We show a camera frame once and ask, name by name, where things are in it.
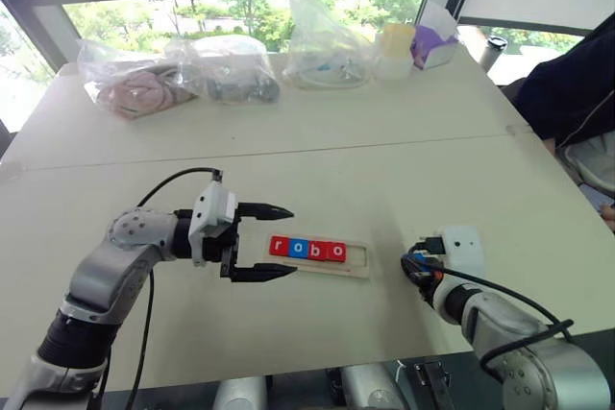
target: person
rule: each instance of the person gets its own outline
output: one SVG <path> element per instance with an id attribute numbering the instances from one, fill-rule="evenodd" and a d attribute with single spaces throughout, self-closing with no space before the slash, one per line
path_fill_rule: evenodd
<path id="1" fill-rule="evenodd" d="M 538 64 L 511 100 L 577 184 L 584 182 L 611 199 L 615 199 L 614 86 L 611 15 L 567 54 Z M 601 215 L 615 231 L 615 208 L 603 205 Z"/>

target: blue block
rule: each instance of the blue block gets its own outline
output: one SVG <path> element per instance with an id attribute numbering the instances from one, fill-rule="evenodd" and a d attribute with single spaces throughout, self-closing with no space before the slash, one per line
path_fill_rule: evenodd
<path id="1" fill-rule="evenodd" d="M 309 241 L 305 239 L 290 239 L 288 256 L 291 258 L 308 258 Z"/>

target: clear plastic bag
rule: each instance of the clear plastic bag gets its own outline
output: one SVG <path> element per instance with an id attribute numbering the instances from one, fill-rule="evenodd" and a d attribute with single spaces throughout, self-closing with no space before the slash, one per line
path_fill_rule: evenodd
<path id="1" fill-rule="evenodd" d="M 178 85 L 178 64 L 162 57 L 122 52 L 81 40 L 77 63 L 92 101 L 134 119 L 171 108 L 194 97 Z"/>
<path id="2" fill-rule="evenodd" d="M 274 102 L 280 86 L 264 44 L 249 36 L 172 40 L 165 55 L 179 64 L 178 85 L 227 103 Z"/>
<path id="3" fill-rule="evenodd" d="M 373 46 L 337 22 L 320 0 L 289 0 L 295 29 L 284 75 L 301 88 L 350 88 L 372 74 Z"/>

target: metal arm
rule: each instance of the metal arm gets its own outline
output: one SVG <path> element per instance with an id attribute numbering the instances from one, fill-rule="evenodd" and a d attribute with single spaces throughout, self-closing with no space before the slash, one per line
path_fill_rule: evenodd
<path id="1" fill-rule="evenodd" d="M 231 281 L 266 281 L 296 270 L 262 263 L 235 267 L 242 210 L 244 216 L 256 219 L 293 216 L 288 210 L 237 204 L 220 181 L 212 181 L 196 204 L 194 212 L 175 213 L 136 207 L 113 220 L 101 244 L 77 267 L 55 320 L 4 410 L 86 410 L 117 330 L 148 274 L 161 261 L 191 258 L 197 266 L 222 262 L 220 276 Z M 64 401 L 59 406 L 62 397 L 70 404 Z"/>
<path id="2" fill-rule="evenodd" d="M 444 228 L 438 237 L 418 243 L 402 257 L 408 278 L 446 322 L 461 326 L 478 359 L 547 330 L 496 293 L 425 266 L 435 264 L 472 275 L 476 270 L 468 268 L 480 266 L 481 271 L 482 261 L 476 230 L 463 227 Z M 564 340 L 552 337 L 512 350 L 494 357 L 488 367 L 503 383 L 505 410 L 609 408 L 610 391 L 602 371 L 585 351 Z"/>

